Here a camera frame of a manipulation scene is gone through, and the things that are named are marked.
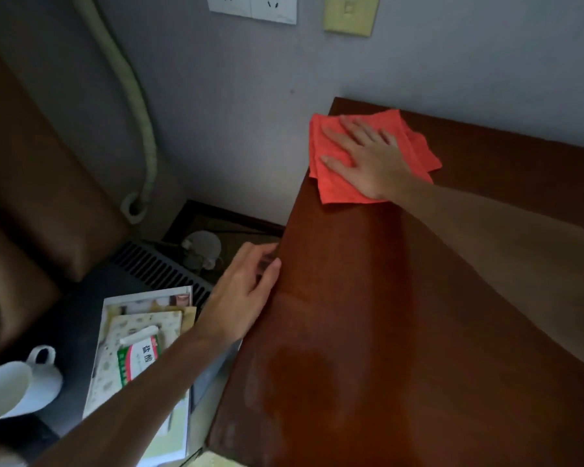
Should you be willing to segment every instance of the glossy tabletop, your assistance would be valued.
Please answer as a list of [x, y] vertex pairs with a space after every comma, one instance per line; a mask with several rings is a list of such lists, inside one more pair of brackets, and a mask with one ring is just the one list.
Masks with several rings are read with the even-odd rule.
[[[331, 114], [384, 108], [336, 98]], [[584, 149], [403, 112], [437, 184], [584, 227]], [[303, 181], [207, 446], [247, 465], [584, 466], [584, 364], [390, 203]]]

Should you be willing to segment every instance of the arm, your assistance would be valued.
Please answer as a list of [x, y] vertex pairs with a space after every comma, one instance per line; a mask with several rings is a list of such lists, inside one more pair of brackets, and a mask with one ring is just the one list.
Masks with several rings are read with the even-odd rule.
[[132, 467], [197, 376], [251, 328], [279, 276], [276, 245], [245, 243], [212, 291], [199, 321], [152, 366], [48, 449], [34, 467]]
[[325, 130], [356, 166], [323, 162], [370, 198], [396, 203], [456, 251], [500, 295], [584, 362], [584, 229], [413, 177], [396, 139], [342, 118]]

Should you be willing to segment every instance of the mug rim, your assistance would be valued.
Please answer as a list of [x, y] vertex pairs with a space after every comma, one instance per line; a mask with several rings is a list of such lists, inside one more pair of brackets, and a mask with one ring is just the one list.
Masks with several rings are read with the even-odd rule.
[[21, 396], [15, 401], [15, 403], [11, 407], [9, 407], [7, 410], [2, 410], [2, 413], [0, 414], [0, 418], [5, 416], [7, 413], [11, 412], [11, 410], [13, 410], [14, 408], [16, 408], [17, 405], [19, 405], [19, 403], [26, 396], [26, 393], [28, 392], [28, 389], [30, 388], [30, 385], [32, 384], [32, 367], [29, 364], [26, 364], [26, 362], [22, 362], [22, 361], [7, 362], [6, 364], [0, 365], [0, 371], [4, 371], [4, 369], [6, 369], [8, 366], [13, 366], [13, 365], [19, 365], [24, 369], [24, 371], [26, 373], [26, 382], [27, 382], [26, 388], [24, 389]]

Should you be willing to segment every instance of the white mug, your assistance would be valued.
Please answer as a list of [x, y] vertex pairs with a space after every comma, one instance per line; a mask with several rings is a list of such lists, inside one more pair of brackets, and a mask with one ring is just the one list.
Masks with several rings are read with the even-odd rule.
[[[41, 351], [48, 351], [45, 363], [38, 364]], [[63, 376], [54, 365], [56, 351], [38, 345], [26, 362], [8, 362], [0, 366], [0, 419], [33, 413], [56, 398]]]

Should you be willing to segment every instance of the forearm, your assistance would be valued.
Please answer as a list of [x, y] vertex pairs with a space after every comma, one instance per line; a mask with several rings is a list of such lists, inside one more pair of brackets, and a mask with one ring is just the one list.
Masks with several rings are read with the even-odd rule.
[[414, 178], [388, 196], [584, 361], [584, 229]]
[[195, 326], [46, 451], [35, 467], [133, 467], [177, 402], [223, 350], [217, 337]]

